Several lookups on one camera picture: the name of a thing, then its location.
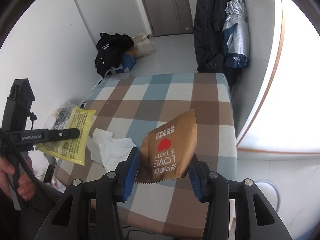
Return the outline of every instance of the plastic food package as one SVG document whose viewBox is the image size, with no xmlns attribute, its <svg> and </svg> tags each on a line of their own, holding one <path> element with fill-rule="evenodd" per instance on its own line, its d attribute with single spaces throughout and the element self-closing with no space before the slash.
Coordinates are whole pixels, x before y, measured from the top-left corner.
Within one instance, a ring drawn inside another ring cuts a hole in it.
<svg viewBox="0 0 320 240">
<path fill-rule="evenodd" d="M 49 116 L 45 128 L 54 130 L 78 128 L 80 131 L 79 138 L 40 143 L 36 145 L 36 150 L 84 165 L 85 147 L 95 112 L 95 110 L 83 110 L 70 103 L 65 107 L 58 108 Z"/>
<path fill-rule="evenodd" d="M 133 55 L 134 57 L 143 57 L 150 55 L 156 51 L 155 45 L 151 42 L 146 34 L 140 33 L 138 36 L 133 37 L 134 46 L 138 48 L 138 51 Z"/>
<path fill-rule="evenodd" d="M 197 124 L 193 110 L 154 129 L 143 139 L 136 182 L 184 178 L 196 144 Z"/>
</svg>

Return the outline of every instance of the brown snack package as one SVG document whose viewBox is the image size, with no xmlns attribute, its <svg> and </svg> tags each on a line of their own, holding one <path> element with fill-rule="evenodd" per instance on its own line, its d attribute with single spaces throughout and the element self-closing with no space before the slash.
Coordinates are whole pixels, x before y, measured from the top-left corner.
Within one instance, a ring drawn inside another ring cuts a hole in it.
<svg viewBox="0 0 320 240">
<path fill-rule="evenodd" d="M 197 144 L 197 124 L 193 110 L 154 129 L 143 139 L 137 183 L 182 179 Z"/>
</svg>

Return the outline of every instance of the plaid bed sheet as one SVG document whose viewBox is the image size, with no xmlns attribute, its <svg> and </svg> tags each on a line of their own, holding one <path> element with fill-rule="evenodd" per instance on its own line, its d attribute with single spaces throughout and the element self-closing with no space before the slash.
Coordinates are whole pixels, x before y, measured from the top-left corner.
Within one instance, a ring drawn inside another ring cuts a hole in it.
<svg viewBox="0 0 320 240">
<path fill-rule="evenodd" d="M 90 131 L 130 137 L 140 147 L 151 130 L 194 109 L 196 154 L 212 171 L 236 179 L 236 137 L 227 81 L 220 73 L 164 74 L 118 79 L 108 76 L 90 93 L 86 109 L 96 110 Z M 59 160 L 55 175 L 64 185 L 74 179 L 91 181 L 105 169 L 90 159 L 85 166 Z M 188 175 L 157 184 L 135 184 L 126 203 L 119 203 L 121 222 L 163 235 L 201 239 L 207 203 L 195 198 Z"/>
</svg>

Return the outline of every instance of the silver screw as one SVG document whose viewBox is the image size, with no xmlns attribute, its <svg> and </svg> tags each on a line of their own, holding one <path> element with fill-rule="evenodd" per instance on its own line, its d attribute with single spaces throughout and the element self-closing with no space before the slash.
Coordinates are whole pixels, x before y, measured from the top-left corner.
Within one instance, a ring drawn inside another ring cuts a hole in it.
<svg viewBox="0 0 320 240">
<path fill-rule="evenodd" d="M 79 179 L 75 179 L 73 182 L 72 182 L 72 185 L 73 186 L 79 186 L 81 184 L 81 180 Z"/>
<path fill-rule="evenodd" d="M 244 181 L 244 183 L 245 183 L 246 185 L 248 185 L 248 186 L 252 186 L 252 185 L 253 185 L 253 181 L 252 181 L 251 179 L 246 179 L 246 180 Z"/>
<path fill-rule="evenodd" d="M 212 171 L 209 173 L 209 177 L 215 179 L 218 177 L 218 173 Z"/>
<path fill-rule="evenodd" d="M 110 171 L 107 176 L 108 178 L 114 178 L 117 174 L 114 171 Z"/>
</svg>

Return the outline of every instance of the gray door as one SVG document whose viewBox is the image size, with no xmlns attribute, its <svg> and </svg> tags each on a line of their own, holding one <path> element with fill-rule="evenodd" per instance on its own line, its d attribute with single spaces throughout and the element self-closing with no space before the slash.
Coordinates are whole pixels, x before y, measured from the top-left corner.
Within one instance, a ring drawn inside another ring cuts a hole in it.
<svg viewBox="0 0 320 240">
<path fill-rule="evenodd" d="M 188 0 L 144 0 L 154 36 L 192 33 Z"/>
</svg>

